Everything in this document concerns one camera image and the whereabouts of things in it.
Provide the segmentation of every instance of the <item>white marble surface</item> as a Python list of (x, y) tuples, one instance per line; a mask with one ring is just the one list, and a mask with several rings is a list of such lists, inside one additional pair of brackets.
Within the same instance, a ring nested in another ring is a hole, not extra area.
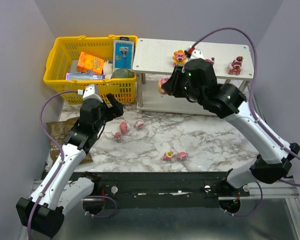
[[(158, 81), (162, 75), (147, 75), (147, 81)], [(79, 116), (80, 105), (64, 103), (60, 121)], [(145, 126), (136, 130), (134, 124)], [(122, 121), (129, 132), (122, 142), (114, 139)], [(172, 158), (163, 161), (165, 152), (187, 152), (183, 162)], [(140, 114), (137, 103), (125, 104), (124, 115), (108, 122), (90, 150), (93, 162), (79, 165), (76, 172), (195, 172), (227, 171), (252, 161), (256, 149), (232, 125), (214, 116), (160, 112)], [(48, 159), (46, 170), (51, 167)]]

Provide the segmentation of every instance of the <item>gray wall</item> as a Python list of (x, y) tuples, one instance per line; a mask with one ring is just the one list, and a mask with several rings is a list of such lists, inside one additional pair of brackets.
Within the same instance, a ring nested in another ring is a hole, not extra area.
[[(54, 37), (33, 0), (0, 0), (0, 240), (21, 231), (16, 203), (31, 193), (48, 155), (39, 111), (52, 92), (43, 84)], [(56, 120), (61, 101), (48, 106)]]
[[(137, 35), (196, 41), (212, 30), (236, 26), (258, 44), (282, 0), (35, 0), (53, 35)], [(236, 32), (207, 41), (245, 44)]]
[[(288, 142), (300, 144), (300, 1), (283, 1), (257, 52), (256, 99), (265, 119)], [(300, 183), (300, 162), (292, 164)]]

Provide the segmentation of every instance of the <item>green melon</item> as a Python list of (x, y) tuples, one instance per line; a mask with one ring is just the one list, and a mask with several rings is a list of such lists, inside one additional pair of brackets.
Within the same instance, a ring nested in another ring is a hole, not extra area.
[(111, 79), (130, 79), (134, 73), (126, 68), (119, 68), (112, 73)]

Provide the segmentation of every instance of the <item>pink toy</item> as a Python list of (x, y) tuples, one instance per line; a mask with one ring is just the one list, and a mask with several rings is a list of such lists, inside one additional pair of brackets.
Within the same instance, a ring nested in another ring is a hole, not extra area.
[(242, 71), (243, 56), (238, 56), (235, 60), (228, 65), (228, 74), (239, 75)]
[(123, 121), (121, 124), (120, 124), (120, 130), (121, 130), (121, 133), (122, 134), (127, 134), (127, 132), (128, 132), (128, 124), (125, 122), (125, 121)]
[(205, 61), (208, 62), (208, 63), (211, 63), (212, 66), (215, 64), (215, 58), (214, 57), (212, 57), (211, 59), (206, 59)]
[(145, 125), (145, 122), (144, 122), (144, 121), (138, 120), (138, 121), (135, 122), (134, 127), (135, 127), (137, 130), (140, 130), (144, 125)]
[(180, 161), (183, 161), (185, 160), (187, 157), (189, 156), (188, 153), (182, 151), (182, 152), (179, 152), (178, 156), (176, 156), (176, 158)]
[(183, 67), (186, 64), (187, 58), (186, 58), (186, 54), (183, 50), (178, 50), (175, 51), (173, 54), (173, 66), (181, 66)]
[(158, 82), (158, 91), (160, 94), (167, 94), (164, 89), (162, 89), (162, 85), (165, 84), (168, 81), (168, 78), (161, 78), (161, 80)]
[(121, 132), (117, 132), (117, 133), (114, 135), (114, 137), (115, 137), (115, 140), (116, 140), (117, 143), (121, 143), (121, 139), (122, 139), (122, 134), (121, 134)]
[(163, 155), (163, 161), (169, 161), (174, 155), (173, 151), (167, 151), (164, 155)]

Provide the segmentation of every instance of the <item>yellow basket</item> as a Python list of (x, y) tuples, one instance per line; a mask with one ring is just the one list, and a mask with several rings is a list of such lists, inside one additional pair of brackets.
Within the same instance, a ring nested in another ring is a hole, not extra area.
[[(104, 80), (65, 80), (73, 60), (79, 59), (81, 52), (97, 56), (105, 61), (113, 60), (114, 39), (128, 37), (137, 47), (138, 37), (133, 35), (109, 35), (108, 37), (65, 36), (58, 37), (46, 61), (43, 81), (53, 87), (58, 93), (66, 90), (84, 90), (90, 84), (96, 84), (99, 95), (109, 103), (106, 94), (113, 94), (121, 103), (135, 101), (136, 74), (133, 78), (113, 78)], [(69, 104), (82, 104), (82, 96), (76, 93), (62, 94)]]

